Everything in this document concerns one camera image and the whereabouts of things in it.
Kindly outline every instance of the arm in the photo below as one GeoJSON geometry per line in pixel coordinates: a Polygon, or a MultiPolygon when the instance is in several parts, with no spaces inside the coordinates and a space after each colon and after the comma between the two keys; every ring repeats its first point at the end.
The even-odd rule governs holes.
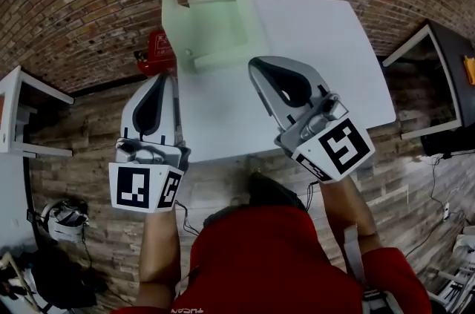
{"type": "Polygon", "coordinates": [[[373,215],[350,176],[335,183],[321,183],[320,190],[330,228],[342,251],[344,230],[354,224],[358,227],[358,243],[362,255],[382,248],[373,215]]]}
{"type": "Polygon", "coordinates": [[[174,208],[170,212],[148,214],[143,229],[140,287],[135,305],[169,309],[180,275],[180,240],[174,208]]]}

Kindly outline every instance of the person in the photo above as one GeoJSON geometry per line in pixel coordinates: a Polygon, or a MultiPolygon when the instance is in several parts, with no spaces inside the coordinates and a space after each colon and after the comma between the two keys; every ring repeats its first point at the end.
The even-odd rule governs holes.
{"type": "Polygon", "coordinates": [[[135,306],[115,313],[362,313],[368,289],[390,293],[401,310],[393,313],[431,313],[428,294],[403,254],[382,246],[350,177],[321,183],[321,193],[344,255],[345,229],[357,225],[366,286],[355,279],[347,257],[348,273],[330,264],[295,193],[259,173],[248,187],[248,205],[205,220],[191,249],[188,288],[179,296],[175,212],[148,215],[135,306]]]}

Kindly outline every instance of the black and white marker cube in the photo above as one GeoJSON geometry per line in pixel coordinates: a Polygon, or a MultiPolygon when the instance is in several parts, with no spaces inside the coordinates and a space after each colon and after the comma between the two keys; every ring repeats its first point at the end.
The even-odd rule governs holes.
{"type": "Polygon", "coordinates": [[[297,147],[292,159],[325,183],[346,177],[373,153],[366,129],[358,127],[350,114],[345,114],[297,147]]]}
{"type": "Polygon", "coordinates": [[[170,211],[183,172],[168,165],[109,163],[112,206],[138,212],[170,211]]]}

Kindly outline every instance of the red shirt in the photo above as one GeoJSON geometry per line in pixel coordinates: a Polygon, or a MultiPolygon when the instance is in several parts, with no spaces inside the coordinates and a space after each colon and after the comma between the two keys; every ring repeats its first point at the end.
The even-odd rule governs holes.
{"type": "MultiPolygon", "coordinates": [[[[431,312],[425,288],[398,249],[376,249],[362,259],[368,285],[391,292],[404,314],[431,312]]],[[[330,264],[310,216],[292,207],[239,209],[216,220],[194,242],[190,270],[172,313],[362,312],[363,287],[330,264]]]]}

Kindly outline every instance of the power outlet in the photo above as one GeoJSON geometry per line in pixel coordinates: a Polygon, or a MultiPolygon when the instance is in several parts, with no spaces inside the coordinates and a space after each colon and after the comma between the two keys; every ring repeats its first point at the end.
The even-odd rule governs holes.
{"type": "Polygon", "coordinates": [[[449,211],[448,211],[448,202],[444,206],[444,221],[448,219],[449,211]]]}

